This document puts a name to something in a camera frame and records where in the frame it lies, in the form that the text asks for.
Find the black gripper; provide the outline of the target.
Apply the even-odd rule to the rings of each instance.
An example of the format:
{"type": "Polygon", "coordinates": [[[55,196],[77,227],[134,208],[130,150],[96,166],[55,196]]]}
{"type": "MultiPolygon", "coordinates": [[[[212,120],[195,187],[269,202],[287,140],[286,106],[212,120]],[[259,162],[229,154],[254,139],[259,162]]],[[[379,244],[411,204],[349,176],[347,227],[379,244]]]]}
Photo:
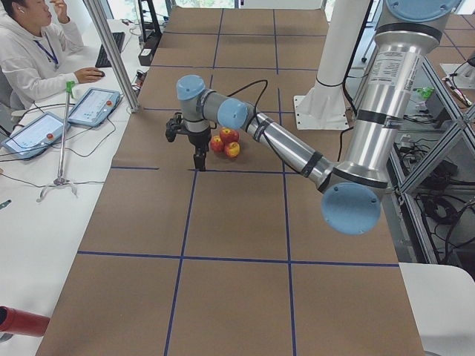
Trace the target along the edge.
{"type": "Polygon", "coordinates": [[[210,130],[206,129],[201,132],[188,132],[188,138],[195,147],[193,155],[194,167],[198,171],[206,171],[206,155],[210,142],[210,130]]]}

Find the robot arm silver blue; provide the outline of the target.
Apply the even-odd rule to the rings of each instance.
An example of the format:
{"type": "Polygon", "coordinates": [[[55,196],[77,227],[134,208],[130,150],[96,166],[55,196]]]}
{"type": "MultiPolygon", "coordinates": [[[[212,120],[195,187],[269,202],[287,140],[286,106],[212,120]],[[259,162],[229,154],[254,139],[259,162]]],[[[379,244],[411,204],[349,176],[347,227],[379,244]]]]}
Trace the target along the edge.
{"type": "Polygon", "coordinates": [[[386,1],[376,30],[376,58],[356,116],[349,149],[331,162],[249,103],[208,89],[200,76],[177,82],[181,113],[167,124],[173,141],[185,134],[195,147],[194,164],[205,168],[210,124],[241,129],[269,149],[324,195],[326,223],[344,234],[370,231],[380,217],[387,188],[385,165],[424,57],[436,48],[455,1],[386,1]]]}

